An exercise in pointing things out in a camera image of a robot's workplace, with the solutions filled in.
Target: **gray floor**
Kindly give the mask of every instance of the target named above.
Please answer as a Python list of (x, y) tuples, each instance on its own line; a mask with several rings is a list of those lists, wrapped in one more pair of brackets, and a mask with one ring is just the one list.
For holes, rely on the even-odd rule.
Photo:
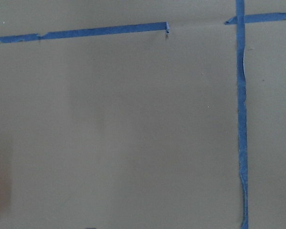
[[(247, 1), (246, 13), (286, 12)], [(236, 229), (234, 0), (0, 1), (0, 229)], [(286, 21), (247, 25), (251, 229), (286, 229)]]

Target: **blue line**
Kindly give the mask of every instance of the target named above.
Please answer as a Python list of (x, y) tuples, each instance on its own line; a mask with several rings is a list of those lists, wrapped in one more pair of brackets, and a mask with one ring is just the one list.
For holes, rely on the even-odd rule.
[[(251, 14), (245, 16), (246, 23), (256, 23), (265, 21), (282, 21), (286, 20), (286, 13), (264, 13), (264, 14)], [(226, 25), (237, 24), (237, 16), (225, 22)]]
[(247, 108), (245, 78), (245, 0), (236, 0), (237, 12), (237, 85), (238, 85), (238, 134), (240, 178), (243, 186), (244, 213), (241, 229), (249, 228), (248, 221), (248, 160), (247, 160)]
[(31, 42), (39, 40), (61, 39), (61, 38), (71, 38), (71, 37), (87, 37), (87, 36), (98, 36), (107, 34), (158, 31), (158, 30), (166, 30), (166, 34), (168, 34), (170, 32), (170, 26), (168, 22), (49, 32), (44, 36), (40, 36), (38, 33), (25, 34), (19, 36), (6, 36), (6, 37), (0, 37), (0, 43)]

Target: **vertical blue tape strip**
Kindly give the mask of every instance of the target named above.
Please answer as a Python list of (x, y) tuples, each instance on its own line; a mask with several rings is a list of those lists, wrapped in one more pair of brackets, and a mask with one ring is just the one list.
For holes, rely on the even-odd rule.
[(248, 160), (247, 160), (247, 109), (245, 79), (245, 0), (236, 0), (237, 12), (237, 84), (238, 134), (240, 178), (243, 185), (244, 218), (241, 229), (248, 229)]
[(156, 22), (156, 23), (138, 24), (138, 25), (122, 25), (122, 26), (83, 29), (83, 30), (57, 31), (57, 32), (49, 32), (44, 36), (40, 36), (38, 33), (19, 35), (19, 36), (6, 36), (6, 37), (0, 37), (0, 43), (31, 42), (38, 40), (51, 40), (51, 39), (71, 38), (71, 37), (87, 37), (87, 36), (98, 36), (107, 34), (158, 31), (158, 30), (166, 30), (166, 34), (168, 34), (170, 32), (170, 26), (168, 22)]
[[(256, 23), (265, 21), (282, 21), (286, 20), (286, 13), (263, 13), (263, 14), (250, 14), (245, 15), (246, 23)], [(237, 16), (225, 22), (226, 25), (237, 24)]]

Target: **gray surface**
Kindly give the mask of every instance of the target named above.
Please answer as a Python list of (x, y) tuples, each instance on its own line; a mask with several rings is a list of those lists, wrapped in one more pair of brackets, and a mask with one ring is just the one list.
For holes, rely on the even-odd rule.
[[(172, 27), (0, 45), (0, 229), (239, 228), (234, 15), (234, 0), (0, 1), (0, 36)], [(247, 36), (250, 227), (286, 229), (286, 21)]]

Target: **tape strip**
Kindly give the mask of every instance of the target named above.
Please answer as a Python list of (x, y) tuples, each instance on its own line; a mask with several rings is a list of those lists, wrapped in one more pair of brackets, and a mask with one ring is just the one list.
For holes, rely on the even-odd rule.
[[(265, 21), (282, 21), (286, 20), (286, 13), (264, 13), (264, 14), (251, 14), (245, 16), (246, 23), (256, 23)], [(237, 24), (237, 16), (225, 22), (226, 25)]]
[(247, 160), (247, 108), (245, 79), (245, 0), (236, 0), (237, 12), (237, 85), (238, 134), (240, 178), (243, 186), (244, 215), (241, 229), (248, 229), (248, 160)]
[(71, 37), (87, 37), (87, 36), (98, 36), (98, 35), (129, 33), (129, 32), (158, 31), (158, 30), (166, 30), (166, 34), (168, 34), (170, 32), (169, 23), (157, 22), (157, 23), (138, 24), (138, 25), (103, 27), (95, 29), (57, 31), (57, 32), (49, 32), (44, 36), (40, 36), (38, 33), (25, 34), (19, 36), (6, 36), (6, 37), (0, 37), (0, 43), (31, 42), (39, 40), (51, 40), (51, 39), (71, 38)]

